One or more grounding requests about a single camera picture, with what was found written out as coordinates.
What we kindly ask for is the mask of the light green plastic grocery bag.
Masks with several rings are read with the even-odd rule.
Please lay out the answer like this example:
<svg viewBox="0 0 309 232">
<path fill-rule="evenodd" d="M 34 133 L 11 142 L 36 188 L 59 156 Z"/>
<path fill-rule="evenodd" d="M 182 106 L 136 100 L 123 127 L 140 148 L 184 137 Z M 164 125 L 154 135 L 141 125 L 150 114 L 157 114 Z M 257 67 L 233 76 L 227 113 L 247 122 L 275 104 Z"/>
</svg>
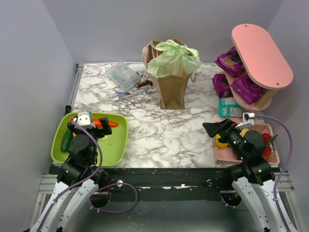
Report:
<svg viewBox="0 0 309 232">
<path fill-rule="evenodd" d="M 147 65 L 150 74 L 157 78 L 169 75 L 186 77 L 201 66 L 197 50 L 180 45 L 174 40 L 160 42 L 155 46 L 159 56 L 151 59 Z"/>
</svg>

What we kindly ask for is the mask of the brown cassava chips bag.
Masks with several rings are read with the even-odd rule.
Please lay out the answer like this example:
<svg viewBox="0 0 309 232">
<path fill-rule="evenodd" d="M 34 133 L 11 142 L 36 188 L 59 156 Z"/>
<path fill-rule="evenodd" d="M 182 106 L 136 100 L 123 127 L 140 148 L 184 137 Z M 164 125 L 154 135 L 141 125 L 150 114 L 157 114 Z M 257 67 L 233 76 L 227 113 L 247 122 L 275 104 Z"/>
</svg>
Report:
<svg viewBox="0 0 309 232">
<path fill-rule="evenodd" d="M 153 46 L 148 45 L 147 63 L 149 63 L 152 59 L 160 56 L 162 53 L 162 51 L 158 51 Z"/>
</svg>

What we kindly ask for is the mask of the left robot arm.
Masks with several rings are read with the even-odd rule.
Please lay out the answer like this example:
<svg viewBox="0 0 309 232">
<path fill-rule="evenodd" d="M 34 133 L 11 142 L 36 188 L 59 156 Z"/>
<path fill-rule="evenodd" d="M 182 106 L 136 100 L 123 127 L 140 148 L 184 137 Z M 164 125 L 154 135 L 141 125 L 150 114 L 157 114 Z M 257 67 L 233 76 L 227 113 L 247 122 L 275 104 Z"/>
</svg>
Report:
<svg viewBox="0 0 309 232">
<path fill-rule="evenodd" d="M 107 117 L 98 127 L 90 112 L 79 113 L 67 124 L 75 133 L 68 158 L 60 166 L 52 196 L 31 232 L 65 232 L 90 196 L 106 188 L 107 172 L 101 169 L 103 154 L 98 139 L 112 134 Z"/>
</svg>

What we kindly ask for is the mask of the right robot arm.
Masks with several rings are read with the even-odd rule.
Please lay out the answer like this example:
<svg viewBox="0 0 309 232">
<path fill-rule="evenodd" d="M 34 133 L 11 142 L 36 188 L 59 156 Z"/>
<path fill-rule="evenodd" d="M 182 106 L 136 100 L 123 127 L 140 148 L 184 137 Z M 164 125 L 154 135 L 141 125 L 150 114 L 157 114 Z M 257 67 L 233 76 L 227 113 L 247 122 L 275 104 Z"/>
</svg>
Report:
<svg viewBox="0 0 309 232">
<path fill-rule="evenodd" d="M 227 143 L 241 160 L 240 164 L 228 167 L 222 177 L 227 189 L 234 189 L 246 205 L 261 232 L 295 232 L 278 193 L 279 176 L 275 176 L 271 165 L 264 159 L 266 144 L 256 130 L 249 130 L 243 136 L 244 124 L 230 119 L 217 123 L 203 123 L 210 138 L 220 135 L 219 141 Z"/>
</svg>

